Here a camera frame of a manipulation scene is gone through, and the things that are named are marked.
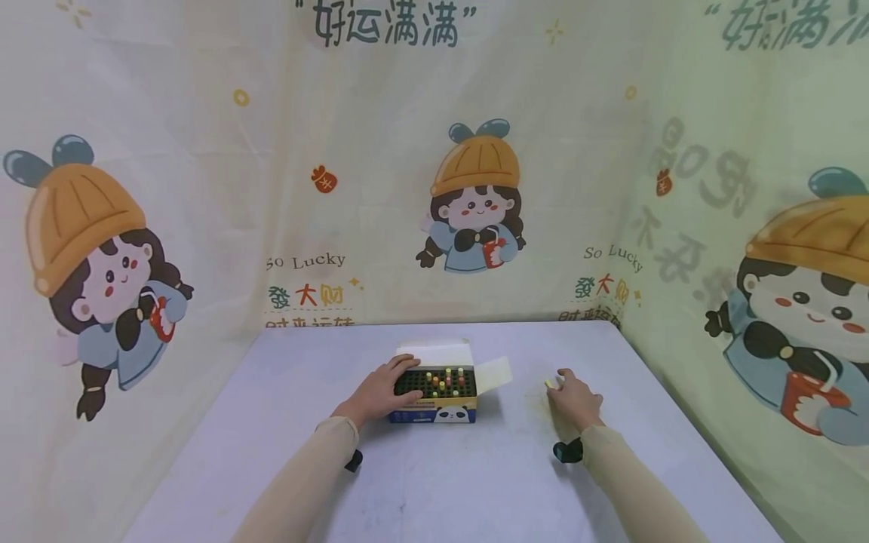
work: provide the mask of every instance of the box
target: box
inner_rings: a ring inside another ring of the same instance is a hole
[[[389,421],[403,422],[446,422],[474,423],[477,421],[477,399],[513,380],[510,363],[506,356],[475,365],[468,340],[415,341],[402,343],[396,354],[412,354],[421,362],[395,383],[395,393],[404,394],[412,390],[422,390],[425,395],[413,404],[393,411]],[[450,369],[451,386],[440,388],[434,384],[445,381]],[[464,384],[459,384],[459,369],[462,370]],[[430,381],[426,374],[431,373]]]

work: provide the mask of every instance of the yellow sparkle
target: yellow sparkle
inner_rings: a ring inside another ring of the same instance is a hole
[[[235,105],[240,108],[243,108],[250,103],[250,96],[248,96],[248,93],[245,92],[244,89],[235,89],[235,92],[232,94],[232,99],[235,101]]]
[[[559,21],[560,19],[555,19],[555,26],[553,26],[551,29],[547,29],[546,31],[546,33],[551,36],[549,40],[549,45],[555,45],[555,38],[564,35],[564,30],[562,30],[558,26]]]
[[[70,13],[72,11],[72,1],[73,0],[66,0],[66,3],[57,2],[55,3],[55,7],[58,8],[60,11],[66,11],[67,13]],[[90,11],[86,10],[85,8],[78,8],[77,10],[75,10],[75,13],[72,13],[72,22],[75,23],[76,27],[78,27],[79,29],[83,27],[82,17],[90,17]]]

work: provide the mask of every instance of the wall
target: wall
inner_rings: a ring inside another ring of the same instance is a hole
[[[869,5],[795,4],[682,11],[620,232],[648,263],[622,331],[787,540],[862,541]]]
[[[263,326],[583,319],[789,540],[857,540],[869,6],[659,4],[7,6],[10,540],[120,540]]]

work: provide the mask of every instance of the red cup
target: red cup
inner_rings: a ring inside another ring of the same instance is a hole
[[[494,264],[492,262],[492,253],[494,252],[494,248],[504,247],[505,245],[507,245],[507,240],[502,237],[492,240],[491,242],[483,243],[483,257],[486,259],[487,268],[498,268],[501,264],[504,263],[504,261],[501,261],[497,264]]]
[[[164,296],[160,296],[157,298],[156,303],[154,304],[154,308],[151,309],[151,315],[149,317],[149,321],[151,323],[151,327],[157,332],[157,337],[160,338],[160,341],[163,343],[169,343],[172,341],[172,336],[175,335],[175,323],[172,323],[169,326],[169,332],[163,329],[163,313],[162,311],[166,308],[166,298]]]
[[[781,402],[781,414],[785,415],[795,427],[808,432],[812,435],[821,435],[818,429],[817,414],[814,420],[800,419],[798,416],[798,407],[803,399],[811,399],[813,396],[821,396],[830,402],[830,407],[846,408],[851,406],[851,400],[836,387],[830,388],[828,391],[822,390],[824,382],[810,377],[799,372],[790,372],[787,374],[787,385],[785,387],[785,398]]]

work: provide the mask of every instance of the left hand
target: left hand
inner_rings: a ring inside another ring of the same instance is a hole
[[[365,381],[332,413],[333,417],[347,417],[361,430],[366,422],[380,419],[420,398],[422,391],[415,390],[401,396],[394,392],[395,382],[401,375],[420,365],[411,354],[399,354],[386,364],[368,374]]]

